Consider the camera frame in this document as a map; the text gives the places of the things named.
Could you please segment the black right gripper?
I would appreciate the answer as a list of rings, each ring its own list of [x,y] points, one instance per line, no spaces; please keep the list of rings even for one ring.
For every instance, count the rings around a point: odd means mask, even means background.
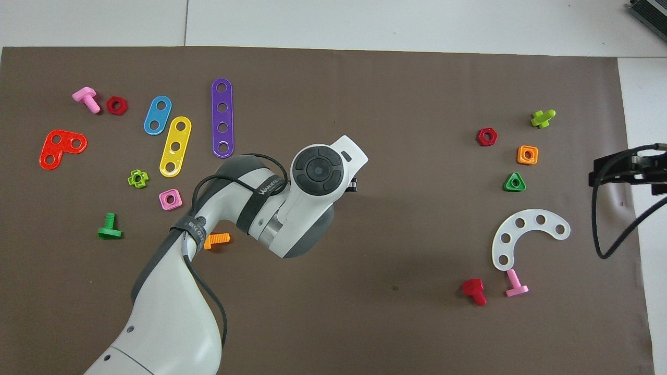
[[[635,154],[612,154],[593,160],[593,171],[589,173],[589,187],[602,173],[600,184],[614,183],[616,181],[632,183],[652,183],[652,195],[667,194],[666,182],[666,151],[661,150],[653,156],[641,156]]]

